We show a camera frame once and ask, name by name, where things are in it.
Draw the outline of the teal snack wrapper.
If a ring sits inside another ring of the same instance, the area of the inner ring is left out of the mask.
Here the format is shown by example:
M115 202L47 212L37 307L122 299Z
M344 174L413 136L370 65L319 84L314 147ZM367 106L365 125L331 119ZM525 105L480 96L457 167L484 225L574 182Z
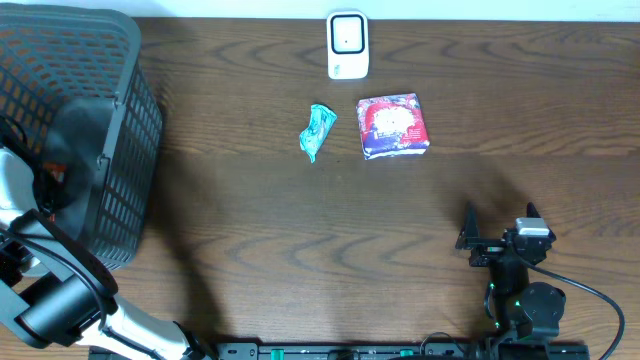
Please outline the teal snack wrapper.
M322 104L311 106L309 125L299 135L300 148L308 155L311 163L316 161L316 156L337 119L337 114L329 107Z

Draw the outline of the purple red tissue pack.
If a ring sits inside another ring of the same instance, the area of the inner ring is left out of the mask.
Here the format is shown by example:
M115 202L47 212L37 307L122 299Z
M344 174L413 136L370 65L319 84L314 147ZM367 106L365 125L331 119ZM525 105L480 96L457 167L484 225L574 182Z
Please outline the purple red tissue pack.
M361 99L356 111L366 160L422 155L430 146L416 93Z

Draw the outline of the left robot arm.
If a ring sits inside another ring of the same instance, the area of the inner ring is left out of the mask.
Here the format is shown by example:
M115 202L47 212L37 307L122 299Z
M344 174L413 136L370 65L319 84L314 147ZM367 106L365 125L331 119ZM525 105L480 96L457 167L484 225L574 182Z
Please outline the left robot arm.
M100 348L125 359L214 359L179 324L159 320L118 294L105 266L38 209L26 162L1 150L1 245L18 244L48 272L22 292L17 261L1 269L1 323L34 348Z

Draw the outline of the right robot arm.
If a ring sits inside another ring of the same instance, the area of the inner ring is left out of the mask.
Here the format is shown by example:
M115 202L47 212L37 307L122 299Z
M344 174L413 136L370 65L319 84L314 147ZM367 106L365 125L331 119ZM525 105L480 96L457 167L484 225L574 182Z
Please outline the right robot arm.
M476 211L467 206L455 248L470 252L470 266L489 269L485 313L496 322L496 334L484 341L485 351L496 356L508 346L544 347L559 335L566 295L548 283L532 283L528 273L555 240L531 203L500 238L481 236Z

